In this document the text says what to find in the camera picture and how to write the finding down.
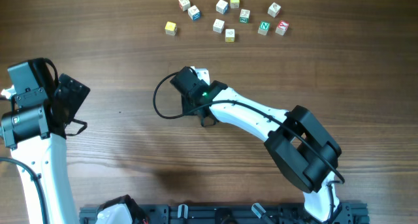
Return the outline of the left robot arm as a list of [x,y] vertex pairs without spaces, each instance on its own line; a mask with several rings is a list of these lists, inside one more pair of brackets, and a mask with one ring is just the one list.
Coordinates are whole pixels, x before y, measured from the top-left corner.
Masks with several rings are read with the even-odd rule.
[[30,59],[8,68],[12,87],[1,97],[11,111],[1,118],[1,138],[11,156],[4,162],[20,170],[30,223],[149,223],[145,211],[129,195],[97,208],[76,211],[67,172],[65,128],[87,123],[75,115],[90,89],[58,74],[50,59]]

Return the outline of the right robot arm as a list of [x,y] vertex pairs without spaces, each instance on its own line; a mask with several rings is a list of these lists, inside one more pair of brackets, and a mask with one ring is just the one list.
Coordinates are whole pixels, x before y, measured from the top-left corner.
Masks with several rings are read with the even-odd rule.
[[209,81],[205,69],[184,67],[170,83],[182,96],[182,114],[239,127],[263,144],[282,175],[304,193],[304,209],[331,223],[340,203],[334,192],[340,146],[306,108],[280,110],[249,100],[227,84]]

